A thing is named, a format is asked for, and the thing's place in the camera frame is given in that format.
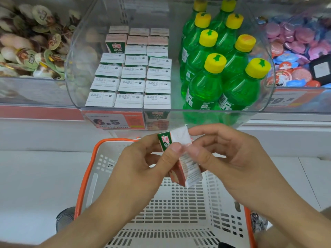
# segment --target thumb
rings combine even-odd
[[[164,178],[170,169],[175,165],[180,156],[183,154],[184,148],[178,143],[172,143],[162,154],[155,167],[152,169],[153,172],[159,174]]]
[[[227,168],[226,164],[216,158],[204,147],[191,144],[186,147],[186,151],[194,161],[215,174],[219,179],[224,174],[224,171]]]

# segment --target white floor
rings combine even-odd
[[[0,240],[38,244],[55,218],[76,204],[91,153],[0,151]],[[315,209],[331,205],[331,161],[274,157],[291,186]]]

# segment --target left hand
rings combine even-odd
[[[122,151],[97,200],[103,210],[116,207],[119,214],[125,215],[126,222],[131,221],[149,204],[184,147],[175,142],[162,156],[152,152],[162,152],[157,134],[145,136]]]

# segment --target hand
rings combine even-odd
[[[192,159],[216,175],[239,203],[264,216],[275,204],[296,195],[253,136],[223,124],[189,129],[198,138],[186,148]],[[226,158],[216,158],[212,153]]]
[[[183,147],[175,142],[162,156],[151,154],[152,152],[162,152],[156,134],[145,136],[126,147],[98,198],[105,210],[115,202],[115,207],[126,214],[126,222],[132,220],[148,205],[163,178],[183,153]]]

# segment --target soda bottle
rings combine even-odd
[[[199,45],[200,34],[208,28],[212,16],[207,13],[200,12],[195,17],[194,29],[187,35],[183,41],[182,60],[180,63],[180,79],[184,80],[185,63],[190,53]]]
[[[255,37],[251,35],[240,35],[234,48],[225,56],[226,66],[222,71],[223,84],[232,77],[241,74],[248,64],[247,55],[256,43]]]
[[[236,7],[236,0],[223,0],[221,10],[218,15],[210,22],[209,28],[221,33],[225,28],[226,20]]]
[[[259,98],[260,81],[271,69],[269,62],[253,58],[244,72],[225,82],[223,95],[219,99],[221,110],[243,110]]]
[[[225,29],[218,35],[215,45],[216,52],[222,55],[228,54],[237,41],[237,29],[240,28],[244,17],[240,14],[232,13],[228,16]]]
[[[226,58],[217,53],[209,54],[205,68],[189,83],[183,109],[210,110],[222,95],[221,72]]]
[[[206,29],[201,32],[199,46],[187,58],[184,71],[184,82],[181,88],[181,94],[185,98],[188,84],[192,78],[204,69],[207,56],[214,52],[214,46],[217,40],[217,32]]]
[[[193,12],[190,16],[190,19],[185,23],[183,27],[183,34],[182,39],[180,42],[180,52],[178,55],[178,61],[182,59],[182,49],[183,49],[183,40],[186,38],[186,36],[194,29],[194,21],[195,17],[197,16],[197,13],[199,12],[205,12],[207,9],[207,1],[206,0],[194,0],[193,5]]]

